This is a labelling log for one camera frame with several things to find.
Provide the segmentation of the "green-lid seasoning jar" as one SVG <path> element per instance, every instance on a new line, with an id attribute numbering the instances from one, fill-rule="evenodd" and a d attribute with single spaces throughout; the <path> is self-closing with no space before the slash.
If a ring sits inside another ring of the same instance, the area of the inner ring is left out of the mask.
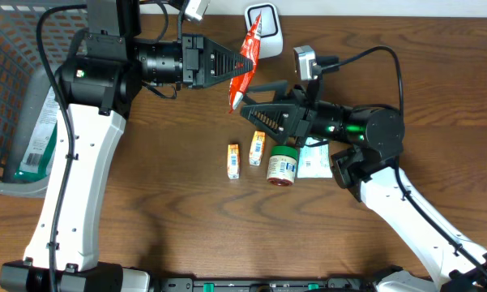
<path id="1" fill-rule="evenodd" d="M 297 174 L 298 151 L 290 146 L 276 145 L 271 150 L 267 181 L 280 187 L 292 186 Z"/>

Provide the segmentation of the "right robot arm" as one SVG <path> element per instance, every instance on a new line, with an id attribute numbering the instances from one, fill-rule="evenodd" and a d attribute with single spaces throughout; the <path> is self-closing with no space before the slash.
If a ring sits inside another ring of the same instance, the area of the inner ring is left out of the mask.
<path id="1" fill-rule="evenodd" d="M 339 187 L 377 213 L 409 246 L 437 290 L 487 291 L 487 249 L 456 229 L 412 185 L 399 165 L 405 133 L 401 110 L 391 105 L 353 107 L 322 101 L 317 81 L 291 90 L 281 80 L 253 87 L 273 91 L 270 102 L 242 98 L 241 116 L 278 144 L 303 147 L 340 142 L 331 155 Z"/>

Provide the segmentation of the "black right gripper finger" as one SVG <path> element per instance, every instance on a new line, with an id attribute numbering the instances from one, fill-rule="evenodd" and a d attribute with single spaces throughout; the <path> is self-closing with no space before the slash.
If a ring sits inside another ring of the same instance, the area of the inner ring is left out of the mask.
<path id="1" fill-rule="evenodd" d="M 249 97 L 250 93 L 256 92 L 274 92 L 273 100 L 279 100 L 286 94 L 288 88 L 288 81 L 285 79 L 277 80 L 268 84 L 261 84 L 248 87 L 246 94 L 243 96 L 242 101 L 246 105 L 256 104 L 256 101 Z"/>
<path id="2" fill-rule="evenodd" d="M 299 105 L 291 103 L 260 103 L 244 105 L 241 116 L 254 124 L 275 142 L 287 142 L 297 121 Z"/>

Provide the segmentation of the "mint green wipes pack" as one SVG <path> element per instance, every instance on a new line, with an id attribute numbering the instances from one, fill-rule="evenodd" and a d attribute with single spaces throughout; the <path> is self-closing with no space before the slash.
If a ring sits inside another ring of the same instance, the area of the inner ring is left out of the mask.
<path id="1" fill-rule="evenodd" d="M 298 178 L 332 178 L 329 145 L 311 147 L 318 141 L 309 137 L 300 149 Z"/>

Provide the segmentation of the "orange tissue pack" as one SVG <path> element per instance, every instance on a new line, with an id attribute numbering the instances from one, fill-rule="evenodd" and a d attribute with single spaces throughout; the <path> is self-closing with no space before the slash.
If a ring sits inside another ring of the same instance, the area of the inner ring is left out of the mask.
<path id="1" fill-rule="evenodd" d="M 237 144 L 228 145 L 227 174 L 229 179 L 239 179 L 240 177 L 240 155 Z"/>
<path id="2" fill-rule="evenodd" d="M 263 159 L 263 152 L 266 142 L 266 134 L 262 131 L 255 131 L 250 146 L 249 163 L 259 166 Z"/>

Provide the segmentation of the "3M comfort grip gloves pack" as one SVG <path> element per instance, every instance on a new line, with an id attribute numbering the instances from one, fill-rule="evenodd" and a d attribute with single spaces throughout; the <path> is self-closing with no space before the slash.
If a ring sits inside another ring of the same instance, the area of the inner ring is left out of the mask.
<path id="1" fill-rule="evenodd" d="M 49 88 L 14 178 L 35 182 L 50 175 L 57 139 L 58 113 L 59 105 L 54 91 Z"/>

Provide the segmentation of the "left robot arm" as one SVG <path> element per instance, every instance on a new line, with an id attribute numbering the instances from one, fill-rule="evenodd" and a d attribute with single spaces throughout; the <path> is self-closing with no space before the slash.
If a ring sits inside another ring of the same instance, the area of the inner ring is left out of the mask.
<path id="1" fill-rule="evenodd" d="M 21 260 L 5 263 L 7 291 L 157 291 L 149 272 L 103 263 L 98 235 L 115 149 L 142 88 L 208 88 L 253 69 L 199 34 L 140 36 L 140 2 L 89 1 L 65 62 L 45 67 L 59 104 L 53 168 L 40 219 Z"/>

